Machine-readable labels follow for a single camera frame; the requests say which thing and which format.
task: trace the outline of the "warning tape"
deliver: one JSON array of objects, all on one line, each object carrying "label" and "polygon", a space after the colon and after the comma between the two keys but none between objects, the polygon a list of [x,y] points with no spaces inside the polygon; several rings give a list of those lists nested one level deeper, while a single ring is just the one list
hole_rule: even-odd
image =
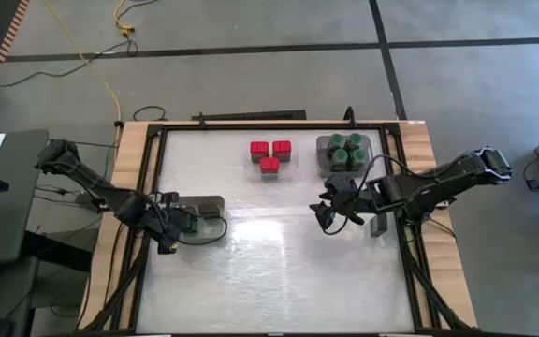
[{"label": "warning tape", "polygon": [[20,29],[20,23],[22,22],[22,18],[24,17],[24,14],[26,13],[27,9],[28,0],[20,0],[18,8],[16,8],[16,13],[14,14],[14,17],[9,24],[9,28],[7,29],[6,37],[4,37],[4,40],[1,43],[0,63],[4,63],[6,61],[7,53],[11,48],[14,37],[16,36],[16,34],[18,34],[18,30]]}]

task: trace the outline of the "gray tray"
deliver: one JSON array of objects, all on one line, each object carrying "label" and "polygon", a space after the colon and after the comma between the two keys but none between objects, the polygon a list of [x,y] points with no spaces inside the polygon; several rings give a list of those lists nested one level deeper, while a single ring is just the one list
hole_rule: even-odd
[{"label": "gray tray", "polygon": [[[358,171],[341,171],[341,172],[332,172],[329,170],[329,156],[328,156],[328,144],[329,136],[319,136],[315,141],[315,151],[317,153],[317,171],[320,177],[328,178],[332,175],[337,176],[346,176],[346,177],[363,177],[367,166],[370,164],[370,160],[373,158],[373,153],[371,152],[371,140],[365,135],[361,135],[361,145],[359,150],[365,151],[368,154],[368,160],[363,164],[363,168]],[[343,135],[345,139],[348,140],[349,135]]]}]

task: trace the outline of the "yellow cable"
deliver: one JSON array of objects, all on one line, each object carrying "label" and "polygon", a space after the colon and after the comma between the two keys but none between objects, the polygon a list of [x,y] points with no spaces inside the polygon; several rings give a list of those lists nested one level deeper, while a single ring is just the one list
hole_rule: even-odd
[{"label": "yellow cable", "polygon": [[118,6],[116,6],[116,8],[113,10],[113,20],[116,21],[116,26],[120,28],[122,35],[128,37],[130,33],[135,31],[135,27],[128,24],[123,24],[120,22],[120,19],[118,19],[118,12],[120,11],[120,8],[122,8],[122,6],[124,5],[124,2],[126,2],[126,0],[120,0]]},{"label": "yellow cable", "polygon": [[[66,32],[67,37],[70,39],[70,41],[72,41],[72,44],[74,45],[74,49],[76,50],[76,53],[79,55],[82,62],[84,62],[84,64],[87,65],[91,69],[91,71],[93,71],[96,74],[96,76],[103,82],[103,84],[105,84],[106,89],[108,89],[108,92],[111,95],[111,98],[113,98],[113,101],[116,104],[116,110],[118,111],[118,121],[121,121],[122,108],[120,107],[120,102],[118,101],[118,97],[116,97],[116,94],[114,94],[113,90],[111,90],[111,87],[109,87],[109,83],[105,81],[105,79],[103,78],[103,76],[101,76],[101,74],[99,74],[97,69],[95,69],[95,66],[91,65],[91,63],[87,59],[85,59],[84,56],[82,56],[82,52],[80,52],[79,46],[74,40],[74,37],[72,37],[70,32],[67,30],[66,25],[64,24],[64,22],[62,22],[62,19],[60,19],[60,17],[57,15],[57,12],[55,11],[55,9],[51,7],[50,0],[43,0],[43,1],[45,2],[45,6],[47,7],[47,9],[51,12],[51,14],[53,14],[53,17],[55,17],[55,20],[57,21],[57,23],[59,23],[60,26],[62,26],[62,28]],[[115,157],[118,155],[118,147],[119,147],[118,141],[119,140],[120,140],[120,127],[116,126],[116,139],[115,139],[116,147],[115,147],[114,156],[113,156],[114,163],[115,163]]]}]

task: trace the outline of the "frame leg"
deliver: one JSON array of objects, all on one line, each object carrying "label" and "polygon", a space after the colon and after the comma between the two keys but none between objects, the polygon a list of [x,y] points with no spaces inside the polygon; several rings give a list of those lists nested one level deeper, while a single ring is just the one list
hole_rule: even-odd
[{"label": "frame leg", "polygon": [[92,254],[90,252],[30,231],[24,232],[20,255],[34,256],[41,261],[55,263],[76,271],[89,272],[91,270]]}]

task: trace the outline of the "green object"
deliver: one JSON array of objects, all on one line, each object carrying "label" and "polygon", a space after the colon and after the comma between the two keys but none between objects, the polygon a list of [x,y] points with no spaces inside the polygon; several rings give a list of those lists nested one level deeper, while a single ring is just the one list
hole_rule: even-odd
[{"label": "green object", "polygon": [[360,170],[363,169],[365,160],[367,159],[367,154],[363,150],[354,150],[351,152],[349,158],[349,168],[350,170]]},{"label": "green object", "polygon": [[347,159],[348,153],[343,149],[337,149],[332,154],[332,160],[330,161],[329,169],[332,172],[345,171]]},{"label": "green object", "polygon": [[361,147],[361,135],[352,133],[346,141],[346,151],[358,150]]},{"label": "green object", "polygon": [[328,155],[332,155],[336,150],[344,148],[345,143],[346,139],[340,134],[333,134],[332,136],[330,136],[328,144]]}]

